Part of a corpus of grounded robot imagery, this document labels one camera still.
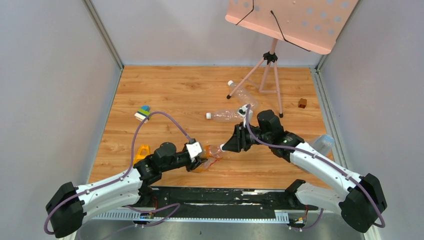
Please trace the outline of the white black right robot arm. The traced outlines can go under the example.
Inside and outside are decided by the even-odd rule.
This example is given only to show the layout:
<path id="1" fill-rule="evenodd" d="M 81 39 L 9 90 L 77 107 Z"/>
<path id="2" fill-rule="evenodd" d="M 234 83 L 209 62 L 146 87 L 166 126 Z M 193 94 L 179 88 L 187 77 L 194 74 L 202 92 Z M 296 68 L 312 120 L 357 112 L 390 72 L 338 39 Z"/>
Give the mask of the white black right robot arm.
<path id="1" fill-rule="evenodd" d="M 339 214 L 354 230 L 366 233 L 371 226 L 385 228 L 382 213 L 387 201 L 380 180 L 373 174 L 361 175 L 333 162 L 314 149 L 303 138 L 284 130 L 272 110 L 257 115 L 258 126 L 250 118 L 234 126 L 233 135 L 221 149 L 225 152 L 248 151 L 253 145 L 264 145 L 288 163 L 318 177 L 329 188 L 317 187 L 297 179 L 286 190 L 286 204 L 292 209 L 311 205 Z"/>

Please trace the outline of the orange label plastic bottle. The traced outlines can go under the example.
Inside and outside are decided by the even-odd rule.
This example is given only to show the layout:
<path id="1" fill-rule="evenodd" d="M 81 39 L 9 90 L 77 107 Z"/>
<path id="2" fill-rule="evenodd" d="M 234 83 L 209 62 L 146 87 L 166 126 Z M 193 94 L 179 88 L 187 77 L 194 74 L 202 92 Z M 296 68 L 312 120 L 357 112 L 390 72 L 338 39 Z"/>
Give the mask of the orange label plastic bottle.
<path id="1" fill-rule="evenodd" d="M 201 173 L 211 167 L 214 163 L 221 160 L 225 155 L 220 145 L 206 145 L 203 148 L 203 153 L 200 156 L 201 163 L 192 172 Z"/>

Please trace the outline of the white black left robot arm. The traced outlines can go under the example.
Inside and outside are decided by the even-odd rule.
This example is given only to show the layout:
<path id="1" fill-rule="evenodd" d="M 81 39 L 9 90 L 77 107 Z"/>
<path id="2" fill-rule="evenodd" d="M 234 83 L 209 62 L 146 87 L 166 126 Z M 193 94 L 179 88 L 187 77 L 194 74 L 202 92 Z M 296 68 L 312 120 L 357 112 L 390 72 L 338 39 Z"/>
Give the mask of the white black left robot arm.
<path id="1" fill-rule="evenodd" d="M 94 183 L 78 186 L 64 183 L 46 204 L 44 231 L 59 239 L 110 210 L 136 203 L 149 206 L 153 201 L 150 185 L 161 180 L 166 171 L 182 167 L 189 172 L 196 169 L 205 160 L 204 152 L 205 148 L 197 141 L 186 143 L 182 151 L 177 151 L 173 143 L 164 142 L 127 171 Z"/>

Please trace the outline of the white bottle cap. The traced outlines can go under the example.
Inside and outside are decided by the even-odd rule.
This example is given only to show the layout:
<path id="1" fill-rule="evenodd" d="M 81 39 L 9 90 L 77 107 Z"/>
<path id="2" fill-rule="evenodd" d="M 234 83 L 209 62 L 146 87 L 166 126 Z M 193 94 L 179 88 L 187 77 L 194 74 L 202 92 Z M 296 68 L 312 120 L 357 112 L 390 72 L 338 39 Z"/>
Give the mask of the white bottle cap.
<path id="1" fill-rule="evenodd" d="M 223 143 L 223 144 L 221 144 L 221 145 L 220 145 L 220 147 L 219 147 L 219 148 L 220 148 L 220 150 L 221 150 L 222 152 L 226 152 L 226 151 L 224 150 L 224 146 L 225 146 L 225 144 Z"/>

